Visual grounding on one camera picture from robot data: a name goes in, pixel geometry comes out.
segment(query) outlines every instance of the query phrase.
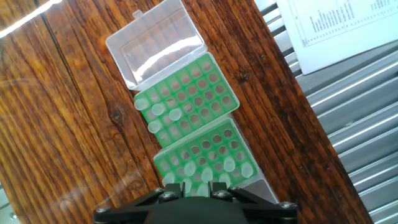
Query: screw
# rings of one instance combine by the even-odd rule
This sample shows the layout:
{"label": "screw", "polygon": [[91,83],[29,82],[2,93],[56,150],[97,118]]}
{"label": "screw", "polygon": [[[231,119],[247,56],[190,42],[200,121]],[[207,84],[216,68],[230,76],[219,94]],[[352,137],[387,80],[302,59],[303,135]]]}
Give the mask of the screw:
{"label": "screw", "polygon": [[17,219],[17,215],[14,212],[10,213],[10,219],[11,220],[16,220]]}
{"label": "screw", "polygon": [[174,192],[164,192],[161,196],[162,196],[162,198],[172,198],[172,197],[175,197],[175,193]]}
{"label": "screw", "polygon": [[229,195],[230,195],[230,193],[226,190],[219,190],[213,194],[213,196],[219,197],[219,198],[225,198],[225,197],[228,197]]}
{"label": "screw", "polygon": [[161,187],[158,187],[155,189],[155,192],[157,193],[163,193],[163,189]]}
{"label": "screw", "polygon": [[101,208],[97,208],[97,212],[98,213],[104,213],[104,212],[108,212],[111,210],[111,207],[105,206],[105,207],[101,207]]}
{"label": "screw", "polygon": [[279,205],[280,205],[282,208],[284,208],[284,209],[294,208],[294,207],[297,206],[296,204],[293,204],[292,202],[282,202],[282,203],[280,203]]}

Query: wooden surface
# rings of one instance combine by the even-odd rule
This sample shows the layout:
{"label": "wooden surface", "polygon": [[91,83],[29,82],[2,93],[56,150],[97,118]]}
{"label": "wooden surface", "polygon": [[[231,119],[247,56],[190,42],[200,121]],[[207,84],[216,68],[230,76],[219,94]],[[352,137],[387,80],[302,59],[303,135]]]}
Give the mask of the wooden surface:
{"label": "wooden surface", "polygon": [[[3,0],[0,29],[44,2]],[[159,187],[160,146],[105,46],[156,4],[64,0],[0,39],[0,181],[22,223],[90,223],[98,204]],[[278,198],[298,203],[301,223],[371,223],[253,1],[184,4]]]}

